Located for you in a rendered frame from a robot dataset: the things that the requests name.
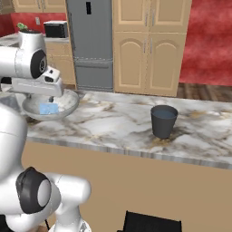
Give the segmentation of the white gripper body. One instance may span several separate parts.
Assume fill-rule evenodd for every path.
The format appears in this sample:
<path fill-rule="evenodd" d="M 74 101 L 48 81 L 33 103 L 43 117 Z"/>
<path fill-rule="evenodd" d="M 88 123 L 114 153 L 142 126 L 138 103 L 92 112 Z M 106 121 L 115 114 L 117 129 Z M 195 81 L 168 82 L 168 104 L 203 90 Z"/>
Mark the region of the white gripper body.
<path fill-rule="evenodd" d="M 61 97 L 63 95 L 63 83 L 60 78 L 57 80 L 50 77 L 42 79 L 13 79 L 12 87 L 14 92 L 53 97 Z"/>

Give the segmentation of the pale blue ice cube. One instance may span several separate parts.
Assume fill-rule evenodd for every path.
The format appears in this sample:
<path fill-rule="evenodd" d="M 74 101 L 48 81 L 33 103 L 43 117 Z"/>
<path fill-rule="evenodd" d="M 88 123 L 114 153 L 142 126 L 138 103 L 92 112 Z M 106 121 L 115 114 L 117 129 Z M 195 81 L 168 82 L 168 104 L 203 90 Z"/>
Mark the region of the pale blue ice cube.
<path fill-rule="evenodd" d="M 40 114 L 41 115 L 50 115 L 50 114 L 56 114 L 59 112 L 58 104 L 57 103 L 41 103 L 40 107 Z"/>

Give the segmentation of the marbled grey ice bowl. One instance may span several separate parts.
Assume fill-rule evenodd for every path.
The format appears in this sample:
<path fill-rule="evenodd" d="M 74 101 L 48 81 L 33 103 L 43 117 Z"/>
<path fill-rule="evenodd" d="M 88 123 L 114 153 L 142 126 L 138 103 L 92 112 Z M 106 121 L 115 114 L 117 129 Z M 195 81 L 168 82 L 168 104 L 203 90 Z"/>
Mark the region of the marbled grey ice bowl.
<path fill-rule="evenodd" d="M 78 107 L 80 98 L 74 91 L 65 89 L 62 97 L 53 97 L 53 102 L 57 103 L 59 112 L 50 115 L 40 114 L 40 104 L 48 103 L 49 96 L 33 94 L 30 98 L 26 98 L 22 103 L 24 112 L 31 118 L 38 121 L 56 121 L 72 114 Z"/>

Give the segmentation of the dark grey glass of water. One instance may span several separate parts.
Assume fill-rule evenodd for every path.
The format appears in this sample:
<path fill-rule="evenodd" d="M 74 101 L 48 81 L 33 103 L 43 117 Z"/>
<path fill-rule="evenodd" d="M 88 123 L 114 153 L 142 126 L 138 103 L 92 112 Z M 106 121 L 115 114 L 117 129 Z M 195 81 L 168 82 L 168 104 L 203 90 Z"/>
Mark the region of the dark grey glass of water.
<path fill-rule="evenodd" d="M 174 127 L 179 112 L 168 105 L 156 105 L 150 109 L 153 135 L 167 139 Z"/>

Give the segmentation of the beige base cupboards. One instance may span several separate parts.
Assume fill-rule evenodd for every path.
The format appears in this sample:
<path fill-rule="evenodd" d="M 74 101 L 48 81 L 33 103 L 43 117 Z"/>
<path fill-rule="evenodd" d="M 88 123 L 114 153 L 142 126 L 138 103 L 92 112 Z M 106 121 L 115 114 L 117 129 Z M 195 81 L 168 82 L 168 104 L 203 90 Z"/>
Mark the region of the beige base cupboards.
<path fill-rule="evenodd" d="M 64 84 L 76 85 L 72 48 L 69 43 L 45 43 L 47 62 L 61 72 Z"/>

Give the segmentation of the black microwave oven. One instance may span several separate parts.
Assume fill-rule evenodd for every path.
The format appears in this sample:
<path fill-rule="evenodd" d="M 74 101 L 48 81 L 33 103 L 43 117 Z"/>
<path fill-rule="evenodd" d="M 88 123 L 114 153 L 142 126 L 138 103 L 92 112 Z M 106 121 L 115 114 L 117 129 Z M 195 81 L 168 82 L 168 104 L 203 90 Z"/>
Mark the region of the black microwave oven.
<path fill-rule="evenodd" d="M 43 23 L 45 34 L 49 38 L 67 38 L 68 29 L 66 21 L 48 21 Z"/>

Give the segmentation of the grey fridge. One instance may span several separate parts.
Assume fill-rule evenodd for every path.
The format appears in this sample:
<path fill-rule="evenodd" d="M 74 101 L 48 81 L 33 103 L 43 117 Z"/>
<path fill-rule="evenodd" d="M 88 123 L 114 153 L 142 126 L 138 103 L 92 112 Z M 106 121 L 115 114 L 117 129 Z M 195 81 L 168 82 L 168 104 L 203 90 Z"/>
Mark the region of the grey fridge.
<path fill-rule="evenodd" d="M 80 90 L 113 91 L 111 0 L 66 0 Z"/>

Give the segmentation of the tall beige cupboard run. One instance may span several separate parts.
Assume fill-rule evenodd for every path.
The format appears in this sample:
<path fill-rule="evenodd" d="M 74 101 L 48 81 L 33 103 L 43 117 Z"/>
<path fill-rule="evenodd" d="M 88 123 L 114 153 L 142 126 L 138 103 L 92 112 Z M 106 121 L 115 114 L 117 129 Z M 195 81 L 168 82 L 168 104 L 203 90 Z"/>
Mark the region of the tall beige cupboard run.
<path fill-rule="evenodd" d="M 192 0 L 112 0 L 114 91 L 176 96 Z"/>

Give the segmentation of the black chair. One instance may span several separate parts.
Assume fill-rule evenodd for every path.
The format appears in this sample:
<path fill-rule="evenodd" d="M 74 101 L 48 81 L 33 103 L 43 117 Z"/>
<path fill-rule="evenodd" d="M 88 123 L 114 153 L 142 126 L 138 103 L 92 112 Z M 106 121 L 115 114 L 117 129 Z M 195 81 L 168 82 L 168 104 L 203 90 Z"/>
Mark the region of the black chair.
<path fill-rule="evenodd" d="M 182 232 L 180 221 L 126 211 L 122 230 L 117 232 Z"/>

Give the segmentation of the beige wall cupboards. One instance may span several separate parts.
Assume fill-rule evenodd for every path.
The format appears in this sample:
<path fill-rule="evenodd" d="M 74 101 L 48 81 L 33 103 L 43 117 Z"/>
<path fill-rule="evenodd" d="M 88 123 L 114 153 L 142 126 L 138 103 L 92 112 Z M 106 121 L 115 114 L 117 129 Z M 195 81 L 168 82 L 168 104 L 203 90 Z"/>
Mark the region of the beige wall cupboards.
<path fill-rule="evenodd" d="M 65 0 L 12 0 L 17 13 L 65 13 Z"/>

